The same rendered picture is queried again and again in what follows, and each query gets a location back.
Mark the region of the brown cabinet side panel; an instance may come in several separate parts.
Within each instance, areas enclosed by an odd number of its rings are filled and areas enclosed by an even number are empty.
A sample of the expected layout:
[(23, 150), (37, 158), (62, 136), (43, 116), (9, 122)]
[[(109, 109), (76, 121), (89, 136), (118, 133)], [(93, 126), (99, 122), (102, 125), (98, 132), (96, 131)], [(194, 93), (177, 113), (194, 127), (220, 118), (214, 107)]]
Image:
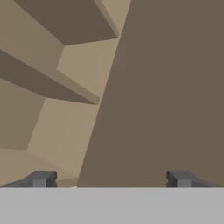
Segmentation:
[(131, 0), (79, 186), (224, 185), (224, 0)]

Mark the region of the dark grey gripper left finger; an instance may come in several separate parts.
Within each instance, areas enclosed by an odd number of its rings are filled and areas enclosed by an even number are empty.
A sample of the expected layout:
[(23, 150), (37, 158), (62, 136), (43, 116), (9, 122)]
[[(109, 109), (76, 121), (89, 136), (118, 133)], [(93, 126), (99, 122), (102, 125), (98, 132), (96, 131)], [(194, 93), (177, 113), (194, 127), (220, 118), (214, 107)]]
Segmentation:
[(27, 177), (3, 185), (3, 187), (56, 187), (56, 171), (34, 171)]

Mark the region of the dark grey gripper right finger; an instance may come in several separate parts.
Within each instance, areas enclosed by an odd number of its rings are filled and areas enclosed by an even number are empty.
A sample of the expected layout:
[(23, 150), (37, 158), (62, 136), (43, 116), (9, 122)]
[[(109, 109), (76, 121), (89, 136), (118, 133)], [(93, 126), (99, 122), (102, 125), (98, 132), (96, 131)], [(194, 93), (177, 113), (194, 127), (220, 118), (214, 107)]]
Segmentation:
[(221, 187), (221, 185), (197, 178), (190, 171), (168, 171), (167, 187)]

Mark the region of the tan open shelf unit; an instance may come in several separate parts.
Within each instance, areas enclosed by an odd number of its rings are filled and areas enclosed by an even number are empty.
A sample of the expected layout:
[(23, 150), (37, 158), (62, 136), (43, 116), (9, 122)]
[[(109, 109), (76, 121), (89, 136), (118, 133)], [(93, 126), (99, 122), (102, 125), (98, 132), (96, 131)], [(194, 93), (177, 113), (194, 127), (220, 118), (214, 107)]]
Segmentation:
[(132, 0), (0, 0), (0, 186), (75, 186)]

